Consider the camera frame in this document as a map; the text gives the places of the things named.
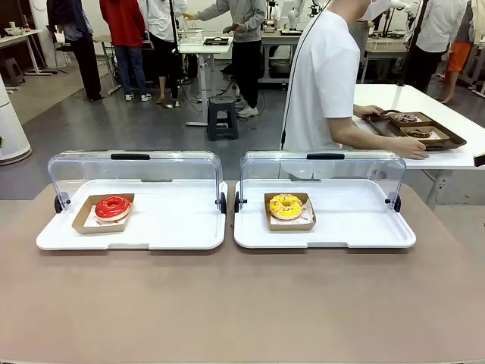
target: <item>dark jacket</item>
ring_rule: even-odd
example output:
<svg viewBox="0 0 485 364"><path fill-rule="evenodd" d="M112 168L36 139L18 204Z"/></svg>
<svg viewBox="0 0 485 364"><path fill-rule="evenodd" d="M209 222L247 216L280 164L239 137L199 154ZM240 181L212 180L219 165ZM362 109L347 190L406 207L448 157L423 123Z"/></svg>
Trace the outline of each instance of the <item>dark jacket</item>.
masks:
<svg viewBox="0 0 485 364"><path fill-rule="evenodd" d="M47 0L48 25L55 30L57 25L76 24L85 39L91 39L83 17L81 0Z"/></svg>
<svg viewBox="0 0 485 364"><path fill-rule="evenodd" d="M137 0L99 0L115 46L141 47L145 21Z"/></svg>

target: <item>red frosted donut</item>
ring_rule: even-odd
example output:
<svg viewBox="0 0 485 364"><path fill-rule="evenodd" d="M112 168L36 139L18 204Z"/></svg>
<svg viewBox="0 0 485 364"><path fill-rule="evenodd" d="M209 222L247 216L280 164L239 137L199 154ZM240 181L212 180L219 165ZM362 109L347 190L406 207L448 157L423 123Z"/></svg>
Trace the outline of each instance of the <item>red frosted donut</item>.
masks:
<svg viewBox="0 0 485 364"><path fill-rule="evenodd" d="M95 213L99 220L117 221L128 215L131 202L120 196L110 196L96 205Z"/></svg>

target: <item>gray plastic stool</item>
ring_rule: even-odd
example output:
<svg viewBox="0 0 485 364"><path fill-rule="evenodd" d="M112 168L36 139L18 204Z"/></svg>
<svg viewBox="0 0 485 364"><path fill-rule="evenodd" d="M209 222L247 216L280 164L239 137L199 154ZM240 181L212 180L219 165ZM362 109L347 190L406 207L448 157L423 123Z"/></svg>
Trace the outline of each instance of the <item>gray plastic stool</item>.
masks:
<svg viewBox="0 0 485 364"><path fill-rule="evenodd" d="M226 117L217 119L219 111L225 112ZM209 140L216 140L219 136L226 136L231 139L239 138L236 106L232 97L224 95L209 97L207 124ZM227 124L227 127L222 127L221 124Z"/></svg>
<svg viewBox="0 0 485 364"><path fill-rule="evenodd" d="M7 70L8 74L8 83L12 87L17 87L20 85L21 82L25 82L23 78L22 71L18 67L15 58L7 58L2 62L3 67Z"/></svg>

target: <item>blue jeans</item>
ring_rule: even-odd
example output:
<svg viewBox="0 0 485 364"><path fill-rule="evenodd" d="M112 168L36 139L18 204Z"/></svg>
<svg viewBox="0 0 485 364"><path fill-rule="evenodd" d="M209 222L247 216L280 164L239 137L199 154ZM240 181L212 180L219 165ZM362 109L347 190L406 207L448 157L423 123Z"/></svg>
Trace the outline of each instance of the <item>blue jeans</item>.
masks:
<svg viewBox="0 0 485 364"><path fill-rule="evenodd" d="M138 84L139 93L146 95L148 90L145 83L145 74L142 66L142 49L137 47L127 47L125 45L116 45L114 47L118 69L120 71L121 86L124 94L131 95L130 74L128 73L128 64L131 61L136 83Z"/></svg>

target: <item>red jacket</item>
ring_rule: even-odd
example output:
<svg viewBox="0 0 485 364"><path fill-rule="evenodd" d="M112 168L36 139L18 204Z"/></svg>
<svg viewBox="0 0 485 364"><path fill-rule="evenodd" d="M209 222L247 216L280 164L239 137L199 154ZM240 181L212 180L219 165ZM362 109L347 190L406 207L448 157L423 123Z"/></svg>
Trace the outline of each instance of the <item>red jacket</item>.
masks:
<svg viewBox="0 0 485 364"><path fill-rule="evenodd" d="M137 0L99 0L115 46L141 47L145 21Z"/></svg>

